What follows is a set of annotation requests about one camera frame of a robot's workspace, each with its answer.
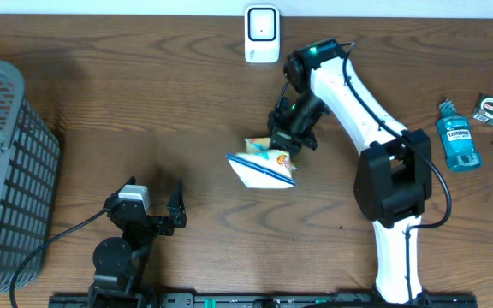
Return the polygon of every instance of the listerine bottle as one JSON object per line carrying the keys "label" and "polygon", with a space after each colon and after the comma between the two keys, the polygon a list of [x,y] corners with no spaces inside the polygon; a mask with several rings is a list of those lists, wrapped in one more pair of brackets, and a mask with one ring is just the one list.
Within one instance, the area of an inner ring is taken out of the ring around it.
{"label": "listerine bottle", "polygon": [[437,131],[446,151],[446,164],[455,172],[475,170],[483,165],[471,138],[471,126],[462,115],[458,115],[454,103],[446,99],[438,107],[443,118],[437,122]]}

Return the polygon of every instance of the small packet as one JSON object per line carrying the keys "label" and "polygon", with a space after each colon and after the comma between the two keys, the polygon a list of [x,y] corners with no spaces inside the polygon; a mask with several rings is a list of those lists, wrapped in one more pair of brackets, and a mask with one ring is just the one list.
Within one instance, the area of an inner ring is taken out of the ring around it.
{"label": "small packet", "polygon": [[493,126],[493,97],[481,94],[472,117]]}
{"label": "small packet", "polygon": [[233,171],[248,188],[289,188],[293,165],[288,151],[270,150],[270,138],[245,139],[246,152],[228,154]]}

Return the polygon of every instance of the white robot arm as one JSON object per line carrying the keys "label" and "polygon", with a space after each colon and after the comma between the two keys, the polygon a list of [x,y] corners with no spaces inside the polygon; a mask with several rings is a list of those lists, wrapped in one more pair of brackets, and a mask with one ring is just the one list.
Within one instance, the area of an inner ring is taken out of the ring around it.
{"label": "white robot arm", "polygon": [[[374,119],[359,104],[349,87],[345,84],[342,73],[343,58],[335,57],[322,62],[320,68],[313,69],[311,73],[311,89],[316,97],[332,110],[338,121],[347,131],[353,141],[357,152],[370,147],[372,142],[387,143],[395,137],[381,129]],[[353,70],[353,65],[347,61],[347,76],[355,86],[357,93],[363,98],[370,109],[385,121],[388,127],[401,133],[407,128],[389,115],[376,99],[368,92]],[[406,276],[406,228],[420,224],[421,216],[409,216],[396,222],[394,227],[385,228],[380,222],[373,222],[376,233],[377,247],[377,277],[376,288],[383,299],[389,303],[408,302]],[[421,285],[417,271],[417,239],[418,230],[411,232],[410,238],[410,285],[415,298],[421,293]]]}
{"label": "white robot arm", "polygon": [[[314,150],[317,142],[311,130],[318,118],[328,113],[326,107],[332,110],[360,154],[354,191],[376,234],[376,288],[387,302],[406,303],[410,296],[416,298],[422,287],[418,279],[417,229],[414,228],[409,232],[412,294],[408,294],[405,233],[409,227],[421,222],[423,202],[431,195],[431,172],[425,164],[419,163],[419,157],[412,152],[406,153],[405,146],[382,129],[352,93],[344,78],[344,61],[347,61],[345,69],[349,83],[364,104],[398,135],[410,134],[379,105],[345,55],[334,39],[327,39],[288,56],[284,73],[300,93],[300,98],[290,107],[288,103],[279,102],[270,114],[271,143],[273,147],[289,150],[291,155],[295,155],[302,145]],[[427,136],[421,131],[412,134],[409,141],[421,142],[426,156],[430,157]],[[393,159],[400,159],[403,164],[393,169],[390,164]]]}

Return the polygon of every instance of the white plug-in device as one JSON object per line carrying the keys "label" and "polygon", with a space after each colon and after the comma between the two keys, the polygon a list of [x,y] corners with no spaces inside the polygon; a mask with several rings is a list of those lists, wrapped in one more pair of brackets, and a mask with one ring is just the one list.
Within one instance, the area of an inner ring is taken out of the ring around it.
{"label": "white plug-in device", "polygon": [[245,11],[245,59],[250,63],[279,60],[279,10],[273,5],[252,5]]}

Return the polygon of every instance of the bottle label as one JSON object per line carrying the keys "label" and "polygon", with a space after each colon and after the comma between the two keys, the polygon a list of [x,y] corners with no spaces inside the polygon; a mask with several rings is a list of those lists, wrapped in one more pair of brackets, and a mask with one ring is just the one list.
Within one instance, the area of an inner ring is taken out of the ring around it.
{"label": "bottle label", "polygon": [[471,133],[467,129],[457,129],[454,131],[446,132],[446,136],[448,137],[448,141],[457,141],[463,139],[470,139]]}

